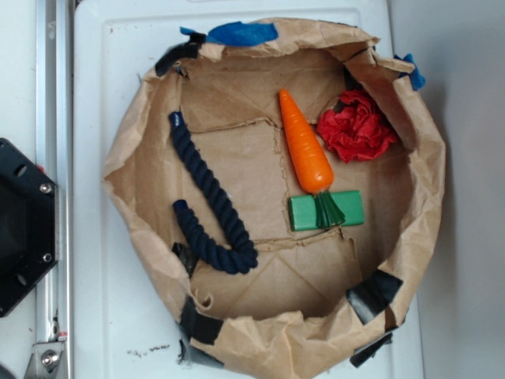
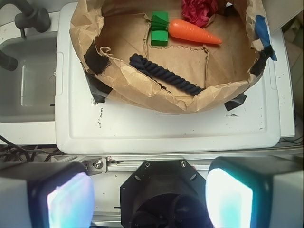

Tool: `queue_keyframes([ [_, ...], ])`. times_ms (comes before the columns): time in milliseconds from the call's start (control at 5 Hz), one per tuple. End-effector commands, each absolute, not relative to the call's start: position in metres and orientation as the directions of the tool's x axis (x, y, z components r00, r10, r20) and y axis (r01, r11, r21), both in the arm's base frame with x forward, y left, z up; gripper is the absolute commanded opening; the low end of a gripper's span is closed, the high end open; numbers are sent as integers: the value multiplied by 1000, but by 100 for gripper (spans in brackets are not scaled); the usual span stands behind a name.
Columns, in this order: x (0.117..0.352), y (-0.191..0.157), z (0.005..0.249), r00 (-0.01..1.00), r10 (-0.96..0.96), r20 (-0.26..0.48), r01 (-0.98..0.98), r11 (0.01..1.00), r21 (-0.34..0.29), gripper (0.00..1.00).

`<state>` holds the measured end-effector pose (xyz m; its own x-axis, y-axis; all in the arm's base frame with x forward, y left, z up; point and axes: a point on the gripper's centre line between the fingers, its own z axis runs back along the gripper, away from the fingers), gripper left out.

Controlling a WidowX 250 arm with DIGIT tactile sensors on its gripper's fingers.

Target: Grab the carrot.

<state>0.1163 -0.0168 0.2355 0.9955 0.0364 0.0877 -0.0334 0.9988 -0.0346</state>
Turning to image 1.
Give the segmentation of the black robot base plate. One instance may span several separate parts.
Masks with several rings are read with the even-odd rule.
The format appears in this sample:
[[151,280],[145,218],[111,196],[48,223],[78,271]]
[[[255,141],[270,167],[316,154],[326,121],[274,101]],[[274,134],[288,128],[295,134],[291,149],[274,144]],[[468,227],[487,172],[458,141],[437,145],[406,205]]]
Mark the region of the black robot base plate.
[[57,186],[1,139],[1,316],[56,264]]

